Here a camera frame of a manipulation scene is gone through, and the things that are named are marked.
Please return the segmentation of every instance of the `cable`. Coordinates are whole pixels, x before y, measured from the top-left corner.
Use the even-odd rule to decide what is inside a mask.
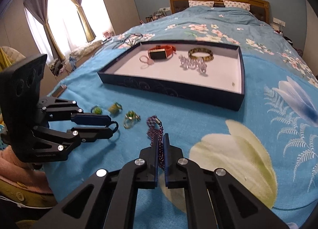
[[[18,203],[18,202],[15,202],[13,200],[10,200],[10,199],[8,199],[6,197],[3,197],[3,196],[0,196],[0,199],[15,203],[19,208],[22,208],[22,207],[24,207],[24,208],[32,208],[32,209],[51,209],[51,208],[54,208],[54,207],[30,207],[30,206],[23,205],[22,203]]]

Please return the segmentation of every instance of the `tray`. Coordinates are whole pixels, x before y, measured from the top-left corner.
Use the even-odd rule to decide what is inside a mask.
[[[148,66],[139,57],[157,45],[174,45],[176,54],[168,60],[157,60]],[[179,55],[205,47],[213,51],[206,74],[198,69],[184,70]],[[190,99],[238,111],[245,95],[245,74],[239,46],[187,40],[140,42],[128,49],[98,72],[103,83],[136,88]]]

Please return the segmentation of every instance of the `pink cushion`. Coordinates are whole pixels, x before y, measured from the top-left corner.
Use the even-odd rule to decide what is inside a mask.
[[[251,5],[245,2],[231,2],[231,1],[224,1],[224,6],[225,7],[237,7],[237,8],[242,8],[247,11],[250,11]]]

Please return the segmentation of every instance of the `power outlet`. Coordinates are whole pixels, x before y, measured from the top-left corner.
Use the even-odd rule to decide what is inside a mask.
[[[164,11],[164,12],[170,11],[170,7],[160,8],[159,11]]]
[[[277,18],[273,18],[273,22],[276,23],[276,24],[279,24],[279,25],[282,25],[283,27],[286,26],[286,23],[284,21],[281,21]]]

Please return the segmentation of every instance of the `wooden headboard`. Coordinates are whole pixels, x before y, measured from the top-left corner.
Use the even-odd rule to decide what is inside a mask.
[[[172,14],[189,8],[189,0],[170,0]],[[214,1],[214,7],[224,7],[223,0],[195,0]],[[245,2],[251,5],[250,12],[259,20],[269,24],[269,2],[263,0],[226,0],[233,2]]]

